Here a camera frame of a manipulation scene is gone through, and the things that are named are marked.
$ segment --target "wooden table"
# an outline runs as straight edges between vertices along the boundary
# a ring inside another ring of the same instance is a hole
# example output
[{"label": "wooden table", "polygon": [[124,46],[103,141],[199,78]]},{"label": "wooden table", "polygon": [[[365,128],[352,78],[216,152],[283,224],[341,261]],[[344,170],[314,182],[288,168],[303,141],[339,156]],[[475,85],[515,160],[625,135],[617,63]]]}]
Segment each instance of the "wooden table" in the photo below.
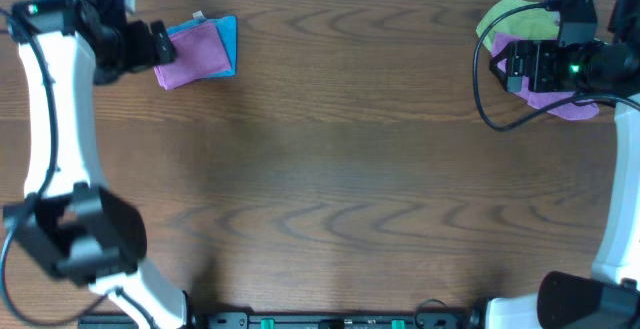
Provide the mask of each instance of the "wooden table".
[{"label": "wooden table", "polygon": [[[0,0],[9,8],[16,0]],[[111,189],[141,211],[149,256],[201,309],[403,311],[588,276],[615,161],[610,110],[499,134],[471,92],[475,27],[499,0],[137,0],[168,26],[239,19],[238,75],[172,92],[152,71],[95,90]],[[614,0],[596,0],[600,34]],[[487,70],[488,112],[529,110]],[[25,75],[0,38],[0,199],[29,160]],[[92,296],[21,249],[11,292],[53,319]],[[0,327],[15,322],[4,309]]]}]

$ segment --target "cloth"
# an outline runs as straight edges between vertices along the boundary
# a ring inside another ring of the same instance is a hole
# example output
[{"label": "cloth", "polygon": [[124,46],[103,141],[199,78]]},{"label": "cloth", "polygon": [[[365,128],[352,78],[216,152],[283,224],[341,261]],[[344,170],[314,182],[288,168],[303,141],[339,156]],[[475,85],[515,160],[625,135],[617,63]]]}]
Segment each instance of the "cloth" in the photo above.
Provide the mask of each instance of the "cloth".
[{"label": "cloth", "polygon": [[189,20],[186,23],[170,27],[169,29],[167,29],[167,32],[169,33],[169,35],[176,34],[205,22],[213,23],[218,29],[220,40],[222,40],[222,45],[227,52],[227,57],[229,58],[229,62],[231,64],[231,68],[229,70],[224,70],[219,73],[213,73],[207,75],[205,78],[220,78],[236,75],[236,57],[238,47],[238,25],[236,17],[226,16],[221,19],[206,19],[204,17],[198,17],[196,19]]},{"label": "cloth", "polygon": [[[493,48],[491,49],[491,56],[496,56],[500,54],[502,49],[504,49],[504,47],[507,46],[509,42],[512,42],[514,40],[522,40],[522,38],[508,35],[508,34],[503,34],[503,33],[496,33],[493,40]],[[507,60],[505,59],[500,63],[498,63],[498,68],[502,71],[506,71],[506,68],[505,68],[507,64],[506,62]],[[568,98],[573,95],[573,93],[571,92],[563,92],[563,93],[530,92],[528,77],[522,78],[522,90],[514,94],[526,100],[527,104],[535,109],[540,109],[545,105],[557,102],[558,100]],[[585,106],[567,104],[549,111],[549,113],[557,115],[567,120],[591,119],[594,116],[598,115],[599,112],[600,112],[600,109],[596,104],[589,104]]]},{"label": "cloth", "polygon": [[[497,17],[511,9],[528,4],[534,3],[524,0],[501,0],[482,18],[480,24],[476,27],[476,33],[480,36]],[[558,30],[559,28],[554,23],[551,12],[544,9],[532,9],[514,14],[502,20],[491,29],[484,39],[483,44],[487,50],[491,51],[496,33],[505,33],[528,40],[548,40],[557,38]]]},{"label": "cloth", "polygon": [[231,69],[224,45],[213,23],[206,22],[169,35],[169,39],[176,47],[176,60],[154,68],[158,83],[166,90]]}]

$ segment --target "blue cloth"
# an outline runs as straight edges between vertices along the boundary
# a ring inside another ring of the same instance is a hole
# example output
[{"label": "blue cloth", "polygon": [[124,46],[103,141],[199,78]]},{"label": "blue cloth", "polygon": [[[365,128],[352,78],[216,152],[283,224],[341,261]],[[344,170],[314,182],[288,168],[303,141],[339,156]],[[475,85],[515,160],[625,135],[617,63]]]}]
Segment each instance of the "blue cloth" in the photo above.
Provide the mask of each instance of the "blue cloth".
[{"label": "blue cloth", "polygon": [[213,24],[216,26],[216,29],[218,29],[218,35],[220,35],[222,45],[227,51],[227,57],[229,57],[229,63],[231,63],[231,69],[209,75],[205,78],[221,78],[236,75],[236,56],[238,51],[238,27],[236,17],[226,16],[221,19],[193,19],[189,20],[186,23],[170,27],[169,29],[167,29],[167,33],[169,33],[169,35],[176,34],[183,30],[200,25],[205,21],[213,22]]}]

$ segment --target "pink towel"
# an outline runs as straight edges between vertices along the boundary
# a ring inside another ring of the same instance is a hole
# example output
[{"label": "pink towel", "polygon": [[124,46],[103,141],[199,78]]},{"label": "pink towel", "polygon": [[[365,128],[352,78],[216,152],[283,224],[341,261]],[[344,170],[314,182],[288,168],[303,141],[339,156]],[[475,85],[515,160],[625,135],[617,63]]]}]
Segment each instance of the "pink towel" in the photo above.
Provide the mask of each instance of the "pink towel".
[{"label": "pink towel", "polygon": [[154,68],[158,83],[166,90],[231,69],[218,30],[211,22],[169,36],[176,60]]},{"label": "pink towel", "polygon": [[[512,36],[512,35],[508,35],[508,34],[496,33],[496,38],[493,42],[493,48],[491,49],[491,56],[496,56],[500,54],[502,49],[504,49],[504,47],[507,46],[509,42],[512,42],[514,40],[523,40],[523,39]],[[498,63],[498,68],[500,68],[502,71],[505,71],[506,70],[505,66],[507,64],[506,62],[507,60],[505,59],[500,63]],[[560,99],[568,98],[571,95],[573,95],[572,92],[532,93],[529,91],[528,77],[522,78],[522,90],[514,94],[526,100],[527,104],[529,104],[530,107],[533,107],[535,109],[540,109],[545,105],[557,102]],[[598,115],[599,112],[600,112],[600,109],[598,109],[598,106],[596,104],[589,104],[585,106],[567,104],[549,111],[549,113],[557,115],[567,120],[591,119],[594,116]]]}]

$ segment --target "yellow-green cloth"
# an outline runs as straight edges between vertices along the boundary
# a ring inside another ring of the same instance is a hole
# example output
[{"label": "yellow-green cloth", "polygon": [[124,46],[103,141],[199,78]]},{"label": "yellow-green cloth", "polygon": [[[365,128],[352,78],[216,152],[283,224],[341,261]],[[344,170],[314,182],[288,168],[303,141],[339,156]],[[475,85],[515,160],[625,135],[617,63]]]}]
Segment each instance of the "yellow-green cloth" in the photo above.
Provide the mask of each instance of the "yellow-green cloth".
[{"label": "yellow-green cloth", "polygon": [[[478,36],[500,15],[523,5],[534,4],[524,0],[501,0],[482,18],[476,28]],[[553,14],[544,9],[531,9],[503,19],[493,27],[484,39],[484,46],[491,51],[496,32],[528,40],[547,40],[558,37],[558,26],[553,23]]]}]

